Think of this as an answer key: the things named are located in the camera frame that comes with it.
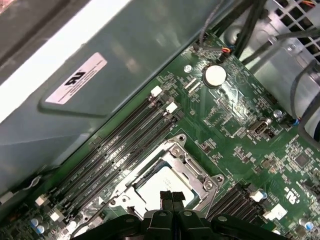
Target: integrated circuit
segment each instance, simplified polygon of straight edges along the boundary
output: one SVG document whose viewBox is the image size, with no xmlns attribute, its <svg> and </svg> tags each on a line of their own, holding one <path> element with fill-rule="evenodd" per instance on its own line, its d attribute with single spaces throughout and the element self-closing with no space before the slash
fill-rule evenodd
<svg viewBox="0 0 320 240">
<path fill-rule="evenodd" d="M 309 158 L 302 153 L 295 159 L 295 162 L 303 168 L 309 162 Z"/>
</svg>

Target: black connector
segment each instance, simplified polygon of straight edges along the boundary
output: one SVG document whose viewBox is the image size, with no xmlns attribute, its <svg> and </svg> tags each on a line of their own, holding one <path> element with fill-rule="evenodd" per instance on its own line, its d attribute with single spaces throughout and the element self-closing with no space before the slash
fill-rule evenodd
<svg viewBox="0 0 320 240">
<path fill-rule="evenodd" d="M 217 65 L 223 64 L 229 57 L 231 53 L 230 52 L 223 52 L 219 56 L 219 58 L 215 61 Z"/>
</svg>

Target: chip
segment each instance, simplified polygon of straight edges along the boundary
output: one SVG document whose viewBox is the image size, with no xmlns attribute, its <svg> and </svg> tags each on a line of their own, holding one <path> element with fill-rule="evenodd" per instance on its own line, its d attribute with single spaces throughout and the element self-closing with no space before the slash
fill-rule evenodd
<svg viewBox="0 0 320 240">
<path fill-rule="evenodd" d="M 269 169 L 271 167 L 271 163 L 267 159 L 264 160 L 261 165 L 264 169 Z"/>
<path fill-rule="evenodd" d="M 303 168 L 309 162 L 309 159 L 304 154 L 300 154 L 295 161 L 301 168 Z"/>
</svg>

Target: ram slot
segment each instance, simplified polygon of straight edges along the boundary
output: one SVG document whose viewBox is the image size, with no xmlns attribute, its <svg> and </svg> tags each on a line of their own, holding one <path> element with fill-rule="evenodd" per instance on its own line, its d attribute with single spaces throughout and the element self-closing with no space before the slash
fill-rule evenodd
<svg viewBox="0 0 320 240">
<path fill-rule="evenodd" d="M 115 144 L 115 146 L 109 150 L 107 150 L 106 153 L 102 153 L 101 155 L 92 165 L 89 165 L 74 181 L 72 181 L 71 184 L 69 184 L 66 188 L 64 188 L 63 191 L 59 193 L 59 197 L 56 199 L 57 202 L 62 202 L 69 194 L 72 194 L 78 187 L 80 187 L 83 182 L 81 180 L 87 179 L 92 175 L 96 169 L 102 165 L 106 159 L 114 154 L 117 149 L 119 149 L 126 141 L 128 141 L 139 129 L 148 121 L 150 121 L 156 112 L 158 111 L 158 108 L 152 108 L 150 109 L 147 114 L 142 116 L 141 119 L 133 126 L 133 130 L 130 130 L 126 132 L 121 139 Z"/>
<path fill-rule="evenodd" d="M 106 188 L 106 185 L 112 183 L 117 179 L 119 174 L 126 170 L 129 166 L 131 166 L 134 162 L 139 160 L 139 157 L 144 153 L 146 149 L 148 149 L 158 138 L 160 138 L 164 133 L 168 132 L 170 128 L 172 128 L 177 119 L 173 118 L 170 122 L 165 124 L 161 129 L 157 131 L 157 134 L 154 134 L 151 139 L 147 141 L 129 160 L 127 160 L 123 165 L 118 167 L 110 176 L 108 176 L 105 180 L 103 180 L 99 186 L 94 189 L 91 193 L 89 193 L 85 198 L 83 198 L 80 202 L 78 202 L 73 208 L 67 209 L 69 212 L 69 217 L 72 219 L 76 215 L 78 215 L 79 211 L 87 206 L 90 202 L 92 202 L 102 191 Z"/>
<path fill-rule="evenodd" d="M 72 169 L 64 179 L 55 187 L 53 188 L 50 193 L 53 194 L 56 190 L 63 188 L 68 182 L 71 181 L 75 177 L 75 174 L 81 170 L 88 162 L 88 160 L 92 159 L 92 157 L 99 152 L 99 149 L 103 149 L 113 138 L 115 138 L 122 130 L 127 128 L 131 122 L 139 116 L 150 104 L 150 100 L 147 98 L 140 104 L 127 118 L 123 121 L 111 134 L 108 135 L 98 147 L 94 148 L 86 157 L 84 157 L 80 163 Z"/>
<path fill-rule="evenodd" d="M 143 129 L 143 131 L 137 136 L 138 141 L 142 142 L 143 141 L 143 136 L 145 134 L 148 134 L 153 128 L 157 127 L 158 124 L 160 122 L 163 121 L 163 116 L 162 115 L 158 115 L 155 118 L 155 121 L 151 122 L 151 124 L 148 127 L 145 127 Z M 72 195 L 72 198 L 68 200 L 68 202 L 65 204 L 66 206 L 69 206 L 74 200 L 77 201 L 78 198 L 81 198 L 83 196 L 83 194 L 91 189 L 98 181 L 100 181 L 109 171 L 112 170 L 112 168 L 115 167 L 115 164 L 117 164 L 117 162 L 119 160 L 121 160 L 123 157 L 127 156 L 128 154 L 130 154 L 134 148 L 136 147 L 136 145 L 139 144 L 139 142 L 135 142 L 133 141 L 125 151 L 122 151 L 120 153 L 119 156 L 116 156 L 115 159 L 112 160 L 112 162 L 109 162 L 106 166 L 103 167 L 103 169 L 96 171 L 90 178 L 90 180 L 86 180 L 86 184 L 84 187 L 75 190 L 75 192 Z"/>
</svg>

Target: white sticker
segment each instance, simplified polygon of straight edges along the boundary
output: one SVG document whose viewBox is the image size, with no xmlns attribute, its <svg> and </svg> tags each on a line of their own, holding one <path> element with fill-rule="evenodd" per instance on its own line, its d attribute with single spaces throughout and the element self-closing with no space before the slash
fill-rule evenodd
<svg viewBox="0 0 320 240">
<path fill-rule="evenodd" d="M 65 104 L 106 64 L 107 61 L 103 58 L 103 56 L 96 52 L 45 101 L 53 104 Z"/>
</svg>

